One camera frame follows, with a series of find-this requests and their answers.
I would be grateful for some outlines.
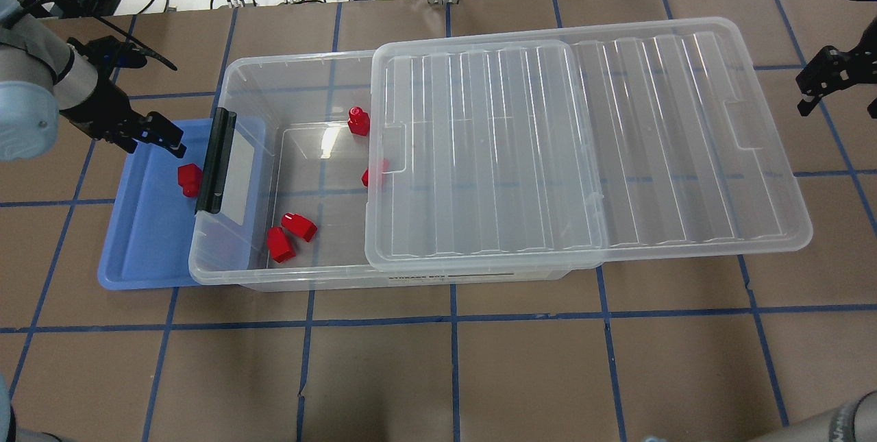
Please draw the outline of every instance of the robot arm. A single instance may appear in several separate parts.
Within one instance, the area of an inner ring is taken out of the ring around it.
[[[57,137],[58,114],[93,139],[134,152],[154,143],[182,158],[182,130],[161,114],[131,109],[106,71],[67,45],[16,0],[0,0],[0,160],[43,154]]]

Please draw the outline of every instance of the box lid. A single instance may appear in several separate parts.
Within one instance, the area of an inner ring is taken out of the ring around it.
[[[811,238],[730,21],[391,43],[371,88],[379,270],[569,269]]]

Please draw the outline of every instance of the red object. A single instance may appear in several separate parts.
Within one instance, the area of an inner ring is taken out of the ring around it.
[[[369,119],[369,114],[360,107],[353,107],[350,108],[350,113],[347,115],[350,117],[350,120],[347,121],[347,126],[350,127],[351,132],[357,136],[369,135],[369,127],[372,123],[371,119]]]
[[[386,168],[389,168],[389,161],[384,159],[382,161],[383,171],[386,171]],[[369,170],[366,169],[366,173],[362,174],[362,185],[369,186]]]
[[[201,191],[201,178],[203,171],[195,163],[182,165],[176,169],[176,182],[182,187],[182,194],[186,197],[197,197]]]
[[[280,223],[283,228],[289,230],[293,235],[303,238],[305,242],[310,242],[310,239],[317,233],[316,224],[311,223],[310,219],[301,214],[283,214]]]
[[[271,258],[278,264],[295,257],[292,242],[289,241],[280,226],[273,226],[269,230],[269,252],[271,252]]]

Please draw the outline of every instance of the blue tray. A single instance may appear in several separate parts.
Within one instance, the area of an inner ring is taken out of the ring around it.
[[[176,169],[203,167],[209,118],[175,121],[184,131],[186,155],[174,158],[154,145],[138,145],[125,159],[97,280],[106,289],[200,286],[188,274],[195,229],[195,199],[182,194]]]

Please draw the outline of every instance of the clear plastic storage box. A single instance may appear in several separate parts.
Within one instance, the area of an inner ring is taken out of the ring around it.
[[[551,279],[608,260],[790,251],[812,234],[724,19],[247,58],[219,104],[238,117],[221,208],[195,218],[202,284]],[[369,105],[369,138],[351,135],[348,109]],[[275,264],[266,231],[286,212],[319,231]]]

